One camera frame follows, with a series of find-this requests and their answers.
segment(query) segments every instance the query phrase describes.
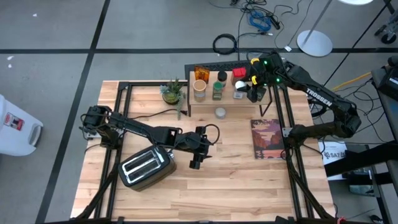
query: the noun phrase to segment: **cup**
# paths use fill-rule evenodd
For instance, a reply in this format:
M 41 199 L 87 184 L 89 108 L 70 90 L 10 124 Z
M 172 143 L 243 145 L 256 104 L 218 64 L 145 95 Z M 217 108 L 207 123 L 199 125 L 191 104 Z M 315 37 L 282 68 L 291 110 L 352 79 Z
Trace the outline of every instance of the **cup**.
M 206 82 L 203 80 L 196 80 L 193 83 L 193 97 L 195 101 L 202 102 L 206 99 Z

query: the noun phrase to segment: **yellow cable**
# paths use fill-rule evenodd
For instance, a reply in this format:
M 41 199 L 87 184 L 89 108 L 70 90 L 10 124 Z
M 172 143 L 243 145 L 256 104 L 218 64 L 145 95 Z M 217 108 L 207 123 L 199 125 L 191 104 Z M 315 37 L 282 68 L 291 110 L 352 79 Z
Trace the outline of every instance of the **yellow cable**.
M 332 90 L 332 91 L 336 91 L 336 90 L 340 89 L 341 87 L 343 87 L 343 86 L 345 86 L 345 85 L 348 85 L 348 84 L 351 84 L 351 83 L 353 83 L 353 82 L 356 82 L 356 81 L 358 81 L 358 80 L 360 80 L 360 79 L 362 79 L 362 78 L 365 78 L 365 77 L 369 76 L 370 74 L 371 74 L 370 72 L 365 73 L 365 74 L 361 75 L 360 77 L 357 77 L 357 78 L 354 78 L 353 80 L 344 82 L 344 83 L 342 83 L 342 84 L 340 84 L 340 85 L 338 85 L 338 86 L 332 88 L 331 90 Z

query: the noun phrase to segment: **succulent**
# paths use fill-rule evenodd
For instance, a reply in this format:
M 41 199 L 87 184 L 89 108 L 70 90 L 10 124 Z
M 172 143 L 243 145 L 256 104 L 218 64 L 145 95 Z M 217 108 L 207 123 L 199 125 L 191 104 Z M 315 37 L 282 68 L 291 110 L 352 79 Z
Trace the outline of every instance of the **succulent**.
M 182 85 L 178 83 L 178 78 L 175 78 L 174 82 L 173 82 L 173 80 L 170 80 L 167 83 L 167 87 L 169 88 L 170 92 L 177 94 L 177 93 L 180 93 Z
M 165 99 L 173 101 L 177 98 L 178 103 L 175 105 L 177 109 L 177 119 L 181 119 L 181 109 L 185 101 L 185 93 L 181 91 L 182 85 L 179 84 L 178 78 L 175 81 L 170 80 L 166 85 L 160 86 L 160 94 L 164 95 Z
M 178 103 L 176 105 L 176 107 L 177 107 L 177 119 L 180 120 L 181 119 L 182 105 L 184 104 L 184 101 L 185 101 L 185 93 L 181 91 L 180 94 L 177 95 L 177 97 L 178 97 Z
M 168 86 L 163 86 L 163 85 L 160 86 L 160 94 L 166 94 L 169 92 L 170 92 L 170 90 L 169 90 Z

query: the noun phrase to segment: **white trash can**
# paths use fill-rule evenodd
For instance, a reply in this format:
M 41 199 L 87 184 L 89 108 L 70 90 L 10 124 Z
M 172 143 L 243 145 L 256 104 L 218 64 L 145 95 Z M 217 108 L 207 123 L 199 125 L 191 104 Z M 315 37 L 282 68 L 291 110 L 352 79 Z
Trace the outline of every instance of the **white trash can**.
M 26 156 L 36 150 L 43 123 L 0 95 L 0 154 Z

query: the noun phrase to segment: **potted plant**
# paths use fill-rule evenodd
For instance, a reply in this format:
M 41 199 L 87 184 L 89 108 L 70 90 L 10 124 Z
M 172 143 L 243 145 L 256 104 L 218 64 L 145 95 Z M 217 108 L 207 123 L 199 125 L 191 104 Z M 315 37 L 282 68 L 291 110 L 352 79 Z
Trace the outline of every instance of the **potted plant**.
M 181 109 L 185 100 L 185 93 L 181 91 L 182 85 L 179 84 L 178 78 L 170 80 L 166 86 L 160 86 L 160 94 L 162 94 L 163 100 L 168 105 L 176 105 L 177 118 L 181 118 Z

